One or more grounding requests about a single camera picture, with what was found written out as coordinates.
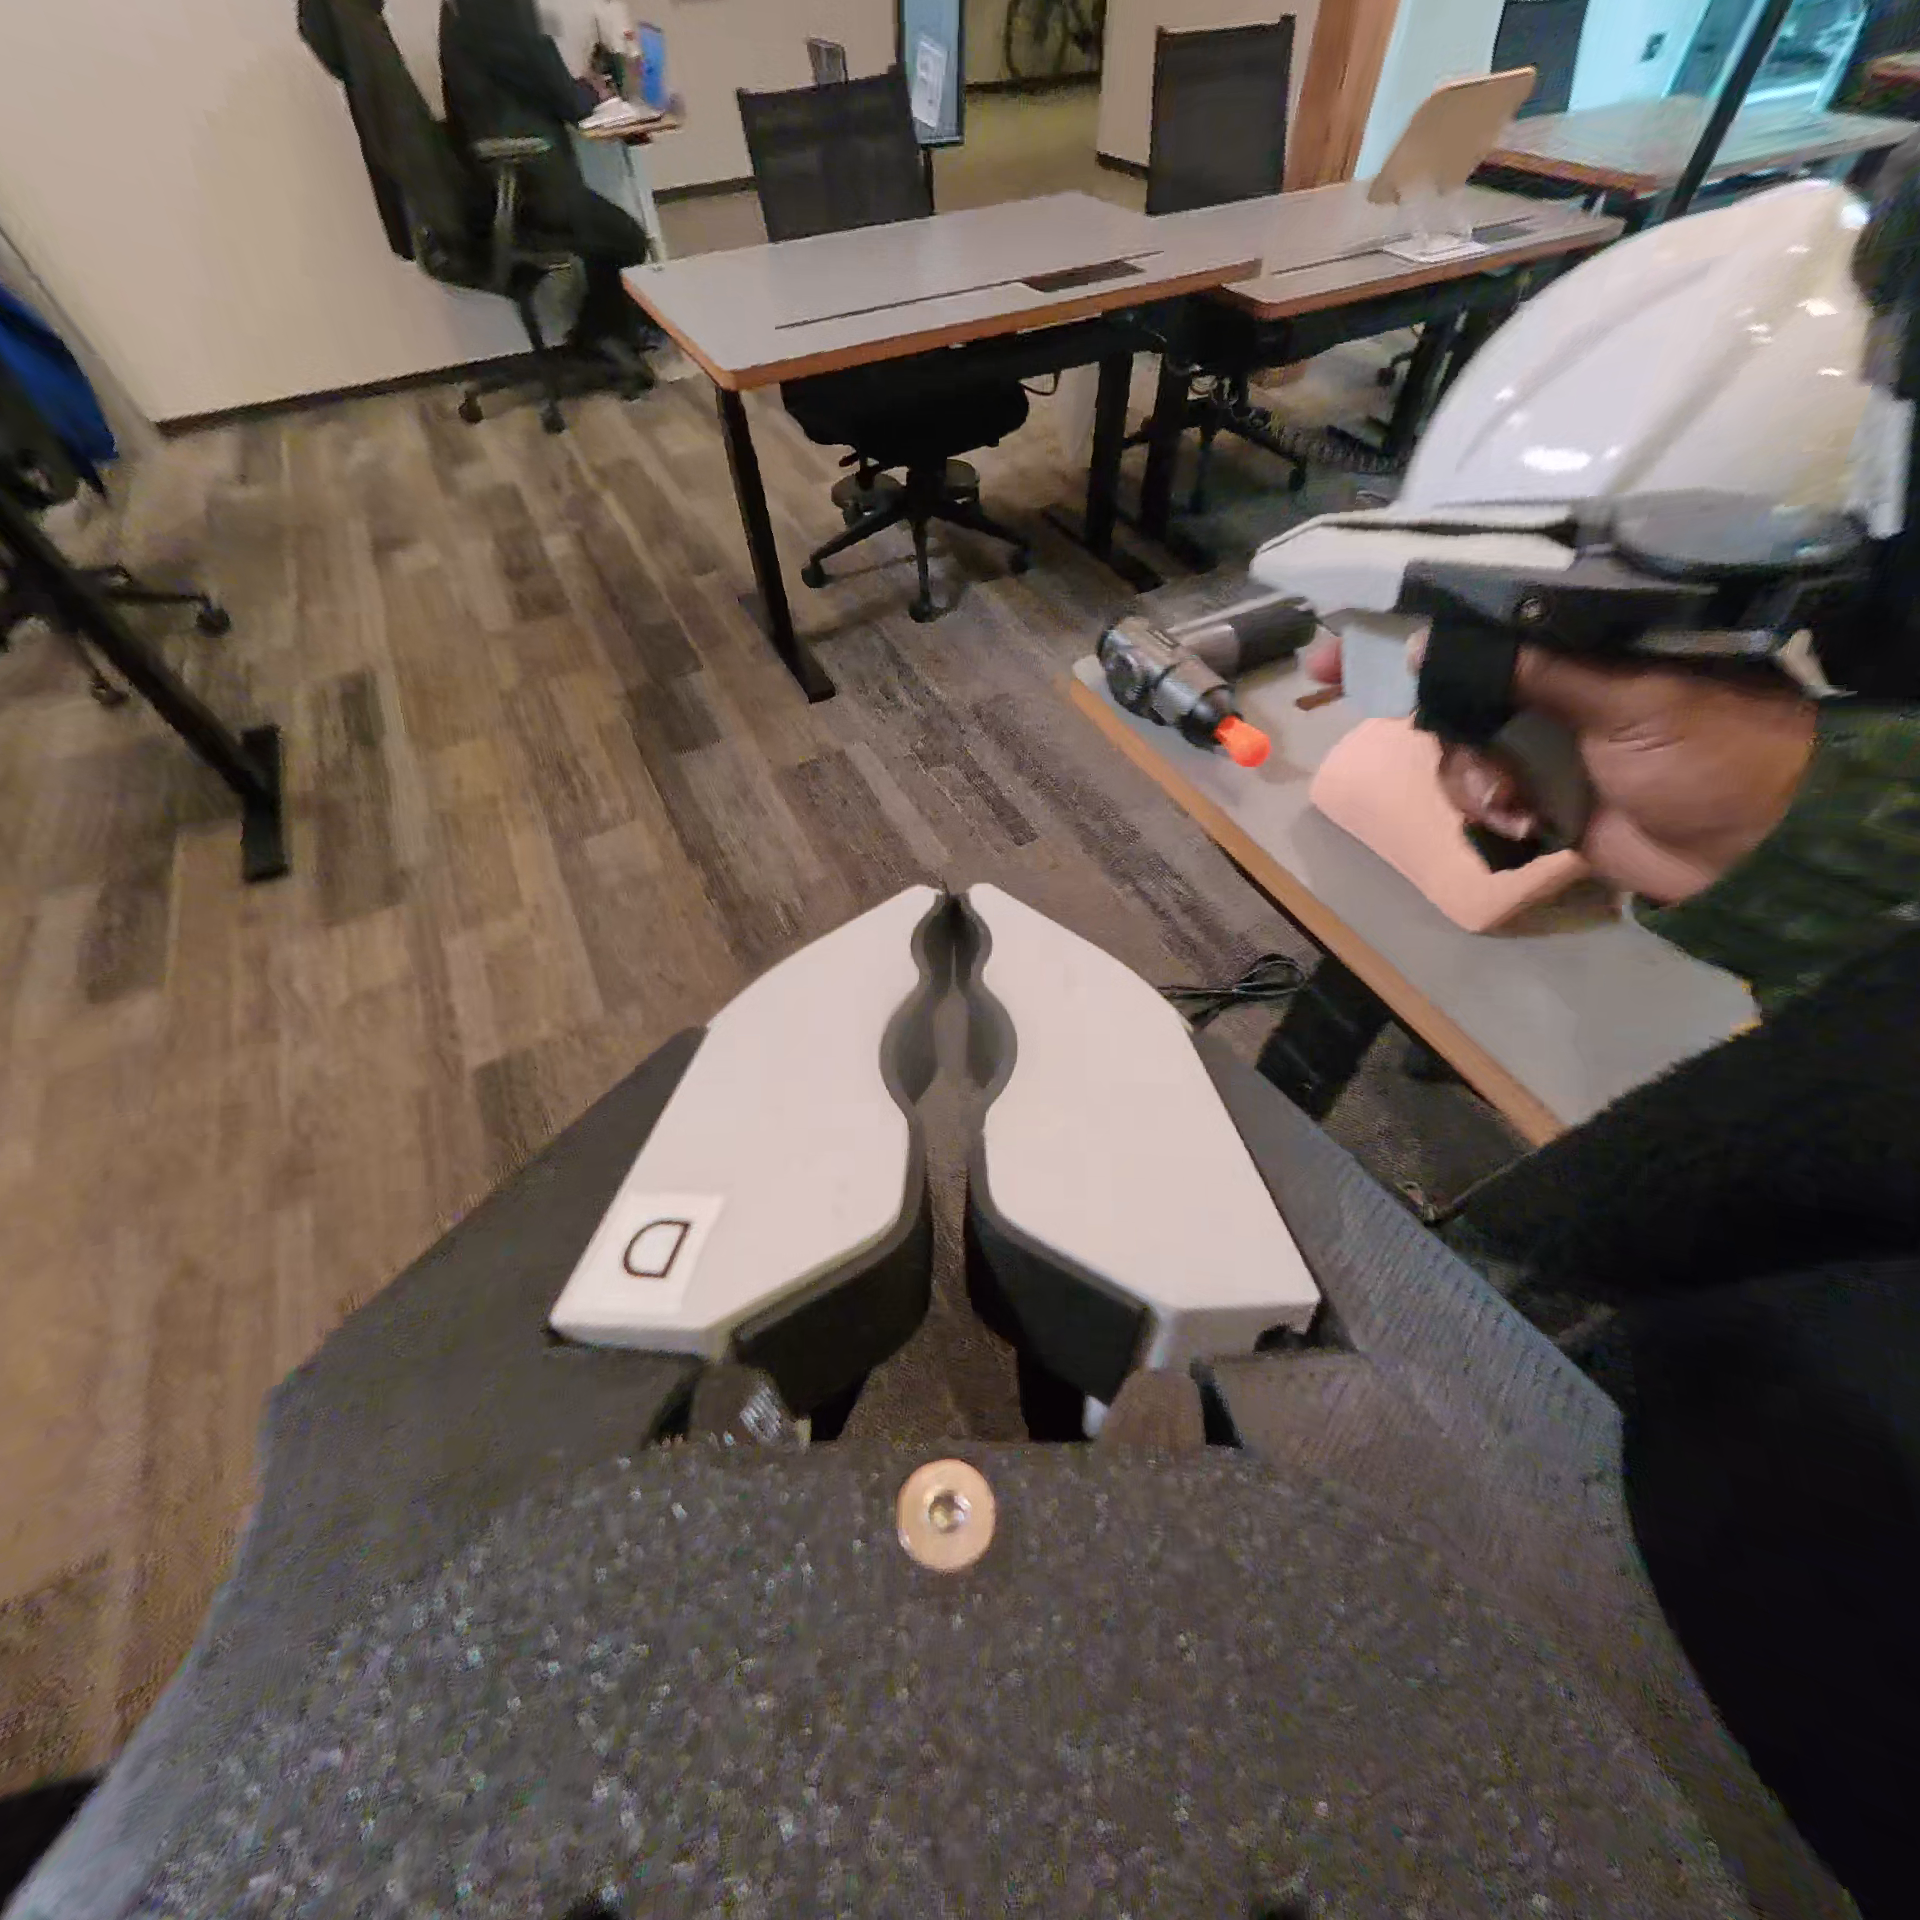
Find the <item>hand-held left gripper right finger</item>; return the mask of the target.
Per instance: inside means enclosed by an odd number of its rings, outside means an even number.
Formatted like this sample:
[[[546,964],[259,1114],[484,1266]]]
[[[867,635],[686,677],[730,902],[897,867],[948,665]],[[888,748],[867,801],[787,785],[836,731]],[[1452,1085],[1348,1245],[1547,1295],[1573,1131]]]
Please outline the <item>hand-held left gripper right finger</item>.
[[[983,1112],[975,1306],[1081,1417],[1141,1372],[1316,1329],[1324,1292],[1193,1023],[1141,971],[981,882],[957,986]]]

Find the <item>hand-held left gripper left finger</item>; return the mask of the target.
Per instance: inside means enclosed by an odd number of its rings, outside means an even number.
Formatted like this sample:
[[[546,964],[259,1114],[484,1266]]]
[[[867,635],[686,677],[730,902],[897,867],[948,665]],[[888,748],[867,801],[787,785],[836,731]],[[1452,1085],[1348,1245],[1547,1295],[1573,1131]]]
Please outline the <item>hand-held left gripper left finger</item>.
[[[686,1065],[561,1288],[570,1343],[733,1361],[845,1417],[920,1329],[941,894],[910,884],[756,978]]]

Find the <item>person's right forearm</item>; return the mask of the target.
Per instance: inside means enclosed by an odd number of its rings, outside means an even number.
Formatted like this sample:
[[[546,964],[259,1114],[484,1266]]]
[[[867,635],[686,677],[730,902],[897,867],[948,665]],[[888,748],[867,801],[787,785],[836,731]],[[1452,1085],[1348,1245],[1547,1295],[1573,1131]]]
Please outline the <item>person's right forearm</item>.
[[[1808,768],[1760,845],[1636,920],[1743,981],[1758,1017],[1918,930],[1918,710],[1829,699]]]

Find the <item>person's right hand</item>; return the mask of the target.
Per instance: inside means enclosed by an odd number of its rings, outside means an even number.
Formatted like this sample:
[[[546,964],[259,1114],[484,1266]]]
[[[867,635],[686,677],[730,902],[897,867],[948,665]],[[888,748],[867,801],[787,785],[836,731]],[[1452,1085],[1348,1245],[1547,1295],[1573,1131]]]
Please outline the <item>person's right hand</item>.
[[[1780,680],[1525,645],[1511,685],[1579,749],[1593,790],[1579,851],[1657,906],[1692,900],[1752,856],[1813,770],[1819,703]]]

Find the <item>black grey power tool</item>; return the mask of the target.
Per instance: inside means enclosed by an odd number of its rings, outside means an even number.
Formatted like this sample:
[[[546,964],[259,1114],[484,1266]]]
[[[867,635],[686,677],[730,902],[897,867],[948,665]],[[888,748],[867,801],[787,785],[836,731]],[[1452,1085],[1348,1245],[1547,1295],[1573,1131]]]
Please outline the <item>black grey power tool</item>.
[[[1318,630],[1304,599],[1262,592],[1170,627],[1129,613],[1102,632],[1094,660],[1116,707],[1204,754],[1258,770],[1273,744],[1245,715],[1238,683],[1295,660]]]

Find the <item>white hard hat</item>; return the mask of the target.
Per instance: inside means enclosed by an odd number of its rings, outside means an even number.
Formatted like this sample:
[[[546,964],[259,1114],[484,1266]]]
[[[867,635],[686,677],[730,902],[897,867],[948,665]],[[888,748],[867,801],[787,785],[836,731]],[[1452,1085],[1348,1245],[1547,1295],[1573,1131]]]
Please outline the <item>white hard hat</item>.
[[[1892,527],[1894,411],[1867,379],[1867,202],[1800,180],[1582,260],[1500,325],[1394,503],[1739,493]]]

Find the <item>beige board document stand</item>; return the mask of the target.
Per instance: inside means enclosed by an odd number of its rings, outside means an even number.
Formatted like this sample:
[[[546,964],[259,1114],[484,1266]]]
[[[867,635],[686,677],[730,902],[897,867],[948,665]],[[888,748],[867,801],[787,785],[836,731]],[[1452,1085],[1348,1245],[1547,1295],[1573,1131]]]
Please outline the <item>beige board document stand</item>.
[[[1367,202],[1394,219],[1379,244],[1411,265],[1450,265],[1491,245],[1475,231],[1469,184],[1539,83],[1534,64],[1438,85],[1367,182]]]

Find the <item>small grey wood-edged table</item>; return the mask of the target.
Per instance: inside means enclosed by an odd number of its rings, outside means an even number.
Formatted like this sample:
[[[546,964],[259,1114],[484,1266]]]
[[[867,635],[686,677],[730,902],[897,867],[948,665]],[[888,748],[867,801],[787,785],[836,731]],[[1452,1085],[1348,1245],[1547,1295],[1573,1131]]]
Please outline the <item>small grey wood-edged table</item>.
[[[1455,926],[1310,803],[1314,771],[1360,717],[1346,699],[1304,707],[1295,665],[1242,693],[1270,740],[1258,770],[1116,707],[1093,653],[1072,661],[1067,690],[1288,921],[1533,1145],[1758,1019],[1736,976],[1666,945],[1593,886],[1509,930]]]

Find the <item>black office chair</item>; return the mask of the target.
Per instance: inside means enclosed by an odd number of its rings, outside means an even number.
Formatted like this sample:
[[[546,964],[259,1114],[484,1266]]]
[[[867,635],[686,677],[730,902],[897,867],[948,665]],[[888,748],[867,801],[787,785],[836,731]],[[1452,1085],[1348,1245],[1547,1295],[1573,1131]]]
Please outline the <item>black office chair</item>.
[[[864,77],[735,94],[766,238],[774,244],[928,219],[937,209],[900,67]],[[1030,418],[1027,385],[941,362],[876,362],[781,385],[781,403],[823,448],[843,449],[834,484],[845,527],[804,568],[828,583],[828,559],[905,521],[919,588],[916,622],[941,615],[930,525],[944,521],[1009,545],[1025,572],[1033,549],[986,513],[969,455],[998,445]]]
[[[514,309],[526,348],[508,368],[476,373],[460,391],[459,415],[479,425],[496,395],[523,398],[540,427],[562,434],[564,403],[589,394],[636,399],[658,377],[638,345],[552,338],[540,302],[585,292],[589,258],[570,231],[540,223],[526,187],[557,153],[544,135],[460,142],[431,116],[423,133],[421,180],[404,202],[413,258],[421,271],[456,292],[489,293]]]
[[[1144,213],[1204,211],[1285,189],[1295,20],[1158,27]],[[1213,445],[1224,432],[1273,427],[1252,399],[1258,363],[1246,313],[1206,302],[1191,325],[1187,422],[1198,429],[1187,509],[1204,511]]]

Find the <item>black slanted pole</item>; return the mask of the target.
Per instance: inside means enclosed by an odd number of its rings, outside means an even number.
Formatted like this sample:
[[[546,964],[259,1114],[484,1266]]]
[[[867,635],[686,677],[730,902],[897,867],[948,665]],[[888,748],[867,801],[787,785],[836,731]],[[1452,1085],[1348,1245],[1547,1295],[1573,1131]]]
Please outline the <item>black slanted pole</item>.
[[[1741,171],[1714,178],[1723,148],[1749,103],[1792,1],[1707,1],[1670,87],[1677,99],[1700,103],[1700,126],[1683,143],[1677,180],[1653,192],[1629,215],[1629,227],[1657,227],[1689,213],[1716,209],[1747,185]]]

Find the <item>black display panel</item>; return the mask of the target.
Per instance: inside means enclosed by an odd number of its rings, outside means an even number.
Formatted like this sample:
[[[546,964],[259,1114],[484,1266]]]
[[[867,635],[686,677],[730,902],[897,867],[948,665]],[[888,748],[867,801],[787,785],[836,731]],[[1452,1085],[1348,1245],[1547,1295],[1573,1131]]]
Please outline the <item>black display panel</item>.
[[[914,135],[924,152],[958,148],[966,135],[966,3],[893,1],[895,64],[908,87]]]

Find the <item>person's black clothing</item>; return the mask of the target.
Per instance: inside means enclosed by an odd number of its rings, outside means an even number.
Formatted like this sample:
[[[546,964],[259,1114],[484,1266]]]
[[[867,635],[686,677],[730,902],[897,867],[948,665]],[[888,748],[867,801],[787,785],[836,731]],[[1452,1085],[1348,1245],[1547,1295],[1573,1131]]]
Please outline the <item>person's black clothing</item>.
[[[1489,1178],[1449,1230],[1606,1318],[1631,1526],[1716,1715],[1863,1915],[1916,1915],[1916,931]]]

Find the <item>black stand leg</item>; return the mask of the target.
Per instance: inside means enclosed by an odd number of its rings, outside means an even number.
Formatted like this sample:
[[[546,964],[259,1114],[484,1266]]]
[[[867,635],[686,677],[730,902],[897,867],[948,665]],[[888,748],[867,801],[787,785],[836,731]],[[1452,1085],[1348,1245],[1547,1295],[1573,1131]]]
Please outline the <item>black stand leg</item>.
[[[28,619],[48,625],[86,660],[94,692],[109,687],[103,665],[147,701],[159,720],[215,773],[240,808],[243,878],[266,884],[293,872],[284,808],[284,740],[277,724],[237,730],[192,690],[159,647],[138,635],[124,606],[195,608],[207,635],[228,632],[228,612],[202,592],[147,588],[84,568],[50,538],[13,492],[2,501],[4,640]]]

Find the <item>blue cloth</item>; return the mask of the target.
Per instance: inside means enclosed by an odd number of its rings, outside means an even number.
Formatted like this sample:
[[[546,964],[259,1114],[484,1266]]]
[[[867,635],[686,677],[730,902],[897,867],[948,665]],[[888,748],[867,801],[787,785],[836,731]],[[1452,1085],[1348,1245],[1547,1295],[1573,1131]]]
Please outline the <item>blue cloth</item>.
[[[120,444],[84,366],[62,333],[24,297],[2,288],[6,377],[77,469],[99,478]]]

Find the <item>black hanging jacket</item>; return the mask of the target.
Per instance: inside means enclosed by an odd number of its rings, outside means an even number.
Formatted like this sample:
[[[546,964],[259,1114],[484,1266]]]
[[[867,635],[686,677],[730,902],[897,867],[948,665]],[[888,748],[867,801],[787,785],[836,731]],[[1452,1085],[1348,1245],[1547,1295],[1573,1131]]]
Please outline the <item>black hanging jacket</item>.
[[[446,277],[468,244],[468,180],[382,1],[299,1],[307,50],[340,85],[392,252]]]

